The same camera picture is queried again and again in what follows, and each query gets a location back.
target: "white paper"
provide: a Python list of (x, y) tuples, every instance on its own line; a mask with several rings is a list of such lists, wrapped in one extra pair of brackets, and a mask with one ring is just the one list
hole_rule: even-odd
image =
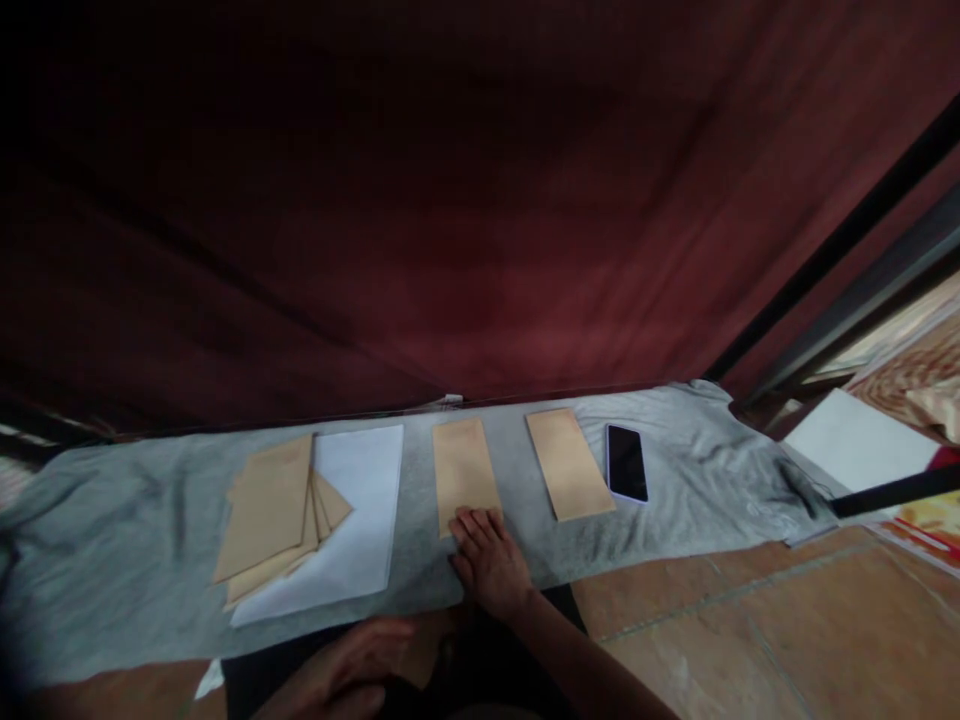
[(313, 466), (353, 512), (312, 558), (234, 610), (234, 627), (386, 590), (400, 491), (403, 425), (318, 435)]
[(831, 392), (783, 444), (850, 492), (923, 472), (940, 449), (935, 441), (842, 390)]

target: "tiled floor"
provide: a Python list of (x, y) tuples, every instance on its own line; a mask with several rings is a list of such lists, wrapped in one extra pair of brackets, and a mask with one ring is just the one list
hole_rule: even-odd
[[(798, 550), (647, 563), (574, 584), (591, 636), (684, 718), (960, 717), (960, 581), (860, 528)], [(70, 718), (224, 718), (205, 663), (34, 699)]]

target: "maroon fabric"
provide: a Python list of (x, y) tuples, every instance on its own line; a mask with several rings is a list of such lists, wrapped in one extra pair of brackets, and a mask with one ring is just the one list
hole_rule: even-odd
[(817, 284), (723, 378), (736, 398), (746, 398), (763, 383), (790, 343), (809, 330), (818, 317), (857, 277), (960, 181), (960, 148), (954, 149), (868, 235)]
[[(690, 379), (960, 89), (958, 19), (948, 0), (101, 0), (33, 58), (33, 127), (195, 247), (49, 229), (89, 246), (54, 274), (82, 291), (34, 290), (3, 352), (159, 422)], [(35, 243), (17, 252), (42, 276)], [(92, 286), (123, 253), (137, 273)], [(141, 313), (148, 289), (166, 304)], [(130, 307), (54, 332), (78, 295)], [(243, 341), (211, 354), (221, 326)]]

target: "brown envelope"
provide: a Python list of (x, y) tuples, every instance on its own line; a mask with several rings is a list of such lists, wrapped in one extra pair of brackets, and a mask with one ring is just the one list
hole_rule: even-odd
[(340, 523), (347, 519), (347, 515), (353, 512), (353, 508), (350, 507), (350, 503), (344, 500), (343, 495), (341, 495), (323, 475), (314, 470), (312, 477), (314, 489), (317, 491), (315, 497), (323, 507), (327, 524), (330, 526), (332, 532), (340, 526)]
[(557, 520), (617, 509), (570, 408), (527, 415)]
[(313, 436), (255, 453), (231, 490), (233, 509), (214, 582), (303, 542)]
[(450, 521), (461, 505), (502, 509), (480, 418), (435, 425), (433, 463), (441, 538), (450, 534)]
[[(255, 594), (275, 578), (293, 573), (316, 554), (317, 550), (323, 545), (323, 541), (353, 512), (353, 508), (337, 489), (312, 467), (310, 477), (312, 482), (308, 488), (309, 498), (304, 505), (306, 514), (303, 542), (230, 578), (227, 584), (227, 604), (223, 608), (224, 612), (233, 610), (241, 601)], [(325, 497), (330, 501), (333, 507), (332, 511), (327, 511), (320, 502), (318, 487), (322, 489)], [(333, 516), (335, 521), (332, 527), (327, 522), (326, 516), (328, 513)], [(321, 523), (326, 527), (326, 535), (323, 537), (319, 533)]]
[(308, 487), (310, 502), (304, 504), (303, 541), (283, 550), (263, 562), (239, 572), (227, 581), (227, 603), (243, 599), (262, 585), (279, 575), (291, 572), (291, 566), (299, 567), (304, 556), (316, 552), (320, 544), (317, 534), (317, 519), (313, 509), (313, 488)]

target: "black pants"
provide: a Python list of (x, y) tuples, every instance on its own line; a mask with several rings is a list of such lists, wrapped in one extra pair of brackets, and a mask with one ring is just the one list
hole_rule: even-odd
[[(549, 600), (586, 633), (569, 585), (545, 590)], [(328, 628), (259, 652), (224, 660), (228, 720), (247, 720), (320, 648), (355, 623)], [(574, 718), (572, 708), (546, 671), (516, 636), (482, 610), (456, 639), (449, 671), (422, 692), (401, 678), (386, 683), (380, 717), (441, 718), (481, 703), (521, 707), (542, 718)]]

